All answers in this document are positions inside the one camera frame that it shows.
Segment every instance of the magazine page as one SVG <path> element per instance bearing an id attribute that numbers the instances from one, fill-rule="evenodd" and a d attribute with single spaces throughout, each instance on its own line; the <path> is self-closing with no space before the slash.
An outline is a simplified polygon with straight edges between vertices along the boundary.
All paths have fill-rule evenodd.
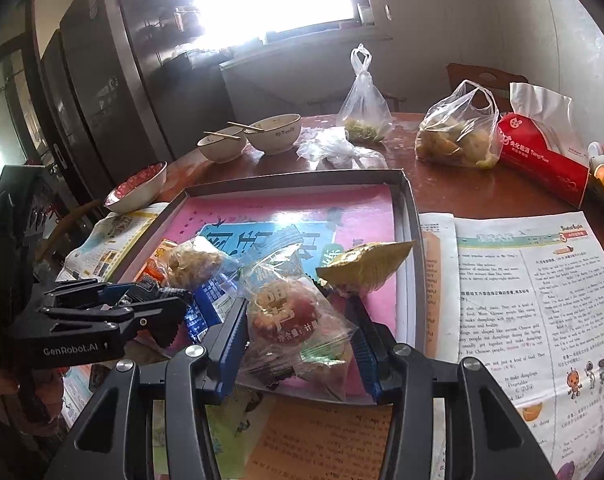
<path id="1" fill-rule="evenodd" d="M 604 451 L 604 250 L 582 212 L 455 219 L 460 358 L 479 358 L 560 478 Z"/>

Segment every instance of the red food in bowl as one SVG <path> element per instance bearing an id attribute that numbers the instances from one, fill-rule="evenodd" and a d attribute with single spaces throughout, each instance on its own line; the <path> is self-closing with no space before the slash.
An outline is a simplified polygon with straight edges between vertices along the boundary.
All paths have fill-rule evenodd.
<path id="1" fill-rule="evenodd" d="M 160 173 L 160 171 L 162 171 L 162 167 L 162 162 L 158 162 L 157 164 L 151 164 L 149 167 L 144 168 L 144 170 L 140 170 L 133 176 L 128 177 L 126 182 L 122 182 L 122 184 L 117 186 L 113 190 L 113 192 L 107 197 L 105 205 L 109 206 L 112 203 L 117 202 L 117 200 L 124 198 L 136 187 L 151 180 L 154 176 Z"/>

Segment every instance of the window sill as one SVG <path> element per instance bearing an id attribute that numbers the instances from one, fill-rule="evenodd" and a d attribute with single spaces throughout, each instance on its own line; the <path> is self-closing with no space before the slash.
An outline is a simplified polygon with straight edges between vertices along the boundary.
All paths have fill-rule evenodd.
<path id="1" fill-rule="evenodd" d="M 252 62 L 262 59 L 273 54 L 279 54 L 290 50 L 295 50 L 302 46 L 316 45 L 332 45 L 340 43 L 351 43 L 352 41 L 390 41 L 393 38 L 383 32 L 375 25 L 363 25 L 361 27 L 340 28 L 336 30 L 323 30 L 321 32 L 313 32 L 293 38 L 286 38 L 274 43 L 257 46 L 253 50 L 240 52 L 229 61 L 220 64 L 222 70 L 242 65 L 247 62 Z"/>

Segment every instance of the metal screw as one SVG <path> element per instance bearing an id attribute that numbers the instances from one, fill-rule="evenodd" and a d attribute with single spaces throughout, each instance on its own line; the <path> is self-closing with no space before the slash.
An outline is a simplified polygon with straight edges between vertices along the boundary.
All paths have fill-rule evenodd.
<path id="1" fill-rule="evenodd" d="M 115 370 L 119 372 L 128 372 L 131 368 L 133 368 L 131 359 L 120 359 L 118 364 L 115 365 Z"/>
<path id="2" fill-rule="evenodd" d="M 464 368 L 473 372 L 479 371 L 482 367 L 482 364 L 480 364 L 480 362 L 477 361 L 475 357 L 467 357 L 466 359 L 464 359 L 464 362 L 462 364 L 464 365 Z"/>
<path id="3" fill-rule="evenodd" d="M 191 345 L 185 350 L 186 355 L 188 355 L 189 357 L 200 357 L 204 355 L 204 352 L 206 351 L 207 349 L 205 349 L 204 346 L 200 345 Z"/>
<path id="4" fill-rule="evenodd" d="M 409 355 L 411 353 L 411 350 L 413 349 L 404 343 L 397 343 L 397 345 L 393 347 L 393 353 L 402 357 L 406 357 L 407 355 Z"/>

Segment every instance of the cartoon robot illustration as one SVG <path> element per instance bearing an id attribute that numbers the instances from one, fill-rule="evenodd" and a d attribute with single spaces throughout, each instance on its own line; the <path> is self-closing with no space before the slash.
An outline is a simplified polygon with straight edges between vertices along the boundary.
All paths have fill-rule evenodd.
<path id="1" fill-rule="evenodd" d="M 590 389 L 594 389 L 595 383 L 597 380 L 595 379 L 595 373 L 593 372 L 593 364 L 591 361 L 586 363 L 586 376 L 590 380 Z"/>
<path id="2" fill-rule="evenodd" d="M 604 358 L 597 362 L 597 366 L 599 366 L 599 383 L 604 384 Z"/>
<path id="3" fill-rule="evenodd" d="M 575 397 L 579 397 L 579 389 L 582 386 L 579 382 L 579 374 L 577 370 L 573 370 L 573 368 L 570 369 L 566 377 L 566 384 L 568 384 L 568 394 L 570 395 L 570 398 L 574 399 Z"/>

